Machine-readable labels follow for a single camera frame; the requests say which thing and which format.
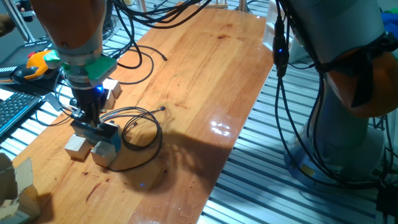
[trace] metal pole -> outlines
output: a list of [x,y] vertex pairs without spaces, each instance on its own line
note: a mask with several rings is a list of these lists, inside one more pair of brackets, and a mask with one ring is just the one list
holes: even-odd
[[246,0],[239,0],[238,10],[241,12],[247,12],[246,10]]
[[21,33],[22,38],[30,43],[34,42],[35,38],[33,37],[32,33],[30,32],[29,28],[27,27],[24,19],[22,18],[21,14],[19,13],[17,7],[15,6],[12,0],[1,0],[6,8],[8,14],[12,18],[17,27],[18,31]]
[[141,12],[147,12],[147,6],[145,5],[145,0],[137,0],[138,10]]

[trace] white block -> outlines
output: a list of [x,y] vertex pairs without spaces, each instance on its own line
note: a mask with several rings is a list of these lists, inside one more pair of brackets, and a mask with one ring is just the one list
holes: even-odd
[[108,91],[108,95],[106,96],[106,102],[105,102],[105,106],[104,108],[107,110],[111,110],[113,109],[113,105],[114,105],[114,96],[112,91]]
[[116,158],[116,150],[112,144],[100,141],[91,150],[91,155],[95,163],[103,167],[108,167],[114,158]]
[[65,150],[71,159],[85,160],[91,145],[87,139],[73,134],[68,143],[65,145]]
[[119,98],[119,95],[122,92],[119,81],[107,78],[106,80],[104,80],[102,85],[104,86],[104,89],[109,90],[113,93],[115,99]]

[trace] black keyboard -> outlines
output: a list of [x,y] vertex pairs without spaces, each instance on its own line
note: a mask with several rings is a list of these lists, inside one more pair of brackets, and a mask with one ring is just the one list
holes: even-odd
[[0,136],[40,101],[39,97],[15,93],[0,103]]

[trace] wooden tabletop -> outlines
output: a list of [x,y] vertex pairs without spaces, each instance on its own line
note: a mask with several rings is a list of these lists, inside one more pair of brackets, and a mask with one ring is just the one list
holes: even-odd
[[[177,28],[151,29],[139,44],[169,60],[142,49],[154,58],[155,71],[143,83],[123,85],[114,108],[165,106],[155,115],[164,130],[160,154],[146,166],[115,173],[90,155],[85,162],[69,158],[63,149],[73,134],[69,125],[47,128],[14,159],[15,166],[32,159],[42,207],[37,223],[196,223],[271,69],[271,52],[262,44],[265,24],[238,11],[204,9]],[[134,52],[120,60],[137,61]],[[149,70],[144,57],[139,69],[118,68],[111,76],[133,82]],[[123,127],[127,120],[115,122]],[[154,133],[153,124],[139,121],[129,137],[143,144]],[[111,167],[137,165],[154,152],[123,147]]]

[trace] blue light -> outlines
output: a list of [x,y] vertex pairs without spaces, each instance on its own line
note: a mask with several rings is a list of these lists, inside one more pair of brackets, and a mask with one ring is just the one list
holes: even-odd
[[103,91],[103,90],[104,90],[104,87],[103,87],[103,86],[97,86],[97,90]]

